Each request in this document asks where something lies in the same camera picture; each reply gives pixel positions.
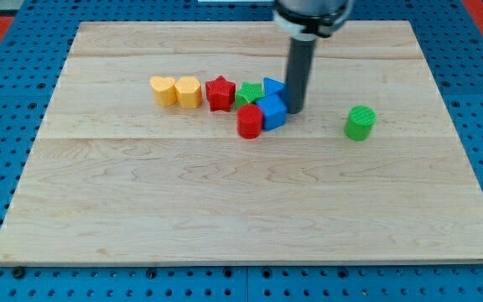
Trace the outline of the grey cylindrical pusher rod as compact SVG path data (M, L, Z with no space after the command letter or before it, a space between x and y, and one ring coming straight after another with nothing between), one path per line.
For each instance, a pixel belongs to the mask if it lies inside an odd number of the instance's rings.
M289 114L297 114L304 109L315 47L315 39L290 39L283 93Z

